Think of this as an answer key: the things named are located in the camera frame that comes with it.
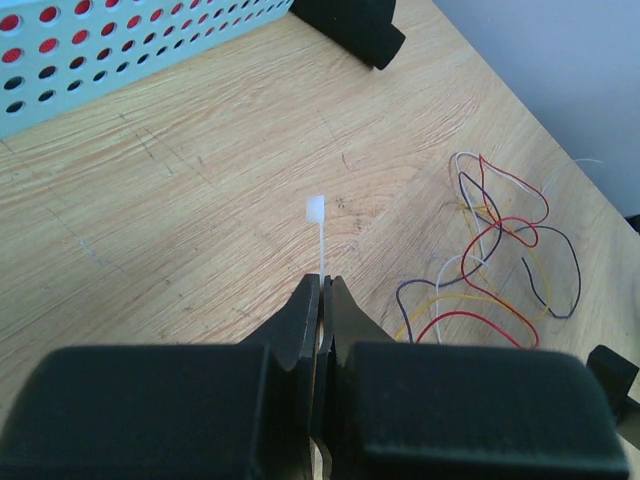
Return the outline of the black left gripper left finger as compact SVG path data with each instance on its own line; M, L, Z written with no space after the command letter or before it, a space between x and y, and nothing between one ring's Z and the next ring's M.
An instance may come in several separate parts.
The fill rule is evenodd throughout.
M44 357L1 433L5 479L309 479L320 279L236 344Z

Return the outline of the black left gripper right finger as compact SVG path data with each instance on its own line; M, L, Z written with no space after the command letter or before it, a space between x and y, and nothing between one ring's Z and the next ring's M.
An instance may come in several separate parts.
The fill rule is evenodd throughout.
M329 289L335 479L625 479L606 396L554 351L399 343Z

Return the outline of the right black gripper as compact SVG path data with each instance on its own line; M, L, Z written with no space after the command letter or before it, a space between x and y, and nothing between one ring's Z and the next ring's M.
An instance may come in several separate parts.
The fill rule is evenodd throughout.
M587 367L606 394L618 433L625 440L638 440L639 402L630 396L630 389L639 367L605 345L590 352Z

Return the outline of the white zip tie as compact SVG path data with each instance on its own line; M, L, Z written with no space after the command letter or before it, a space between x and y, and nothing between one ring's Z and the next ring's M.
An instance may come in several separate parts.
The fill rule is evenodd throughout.
M326 206L324 195L311 195L306 199L305 221L309 227L309 232L313 233L314 238L314 240L311 242L310 260L308 261L308 272L316 274L319 281L320 303L316 326L316 346L320 347L325 337L323 294L324 281L326 276Z

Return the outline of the black folded cloth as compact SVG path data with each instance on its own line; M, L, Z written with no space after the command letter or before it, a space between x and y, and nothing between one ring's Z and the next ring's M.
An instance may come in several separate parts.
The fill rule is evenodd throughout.
M384 70L406 36L393 25L395 0L296 0L291 11L365 65Z

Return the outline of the light blue perforated basket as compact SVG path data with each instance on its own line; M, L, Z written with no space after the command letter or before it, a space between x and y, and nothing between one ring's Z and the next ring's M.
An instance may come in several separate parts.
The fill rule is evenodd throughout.
M285 0L4 1L1 136L283 17Z

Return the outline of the red cloth in basket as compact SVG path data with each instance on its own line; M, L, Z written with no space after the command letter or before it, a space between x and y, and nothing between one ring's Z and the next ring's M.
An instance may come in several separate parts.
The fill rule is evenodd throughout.
M285 10L266 1L3 1L1 65L77 71L176 62Z

